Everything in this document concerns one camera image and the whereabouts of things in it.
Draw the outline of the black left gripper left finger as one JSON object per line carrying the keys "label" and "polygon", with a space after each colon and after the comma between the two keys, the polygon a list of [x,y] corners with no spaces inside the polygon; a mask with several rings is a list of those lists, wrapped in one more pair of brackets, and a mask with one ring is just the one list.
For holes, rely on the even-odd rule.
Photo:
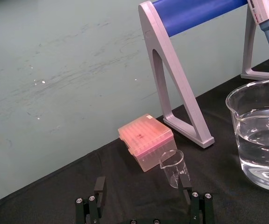
{"label": "black left gripper left finger", "polygon": [[87,198],[75,200],[75,223],[86,224],[87,217],[91,224],[99,224],[106,201],[106,177],[98,177],[93,194]]}

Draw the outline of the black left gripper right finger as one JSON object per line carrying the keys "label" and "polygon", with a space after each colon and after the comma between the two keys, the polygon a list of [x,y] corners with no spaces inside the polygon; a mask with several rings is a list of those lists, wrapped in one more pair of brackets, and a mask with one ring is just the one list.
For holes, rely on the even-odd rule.
{"label": "black left gripper right finger", "polygon": [[213,195],[193,190],[186,174],[178,178],[178,191],[184,203],[185,213],[189,216],[189,224],[215,224]]}

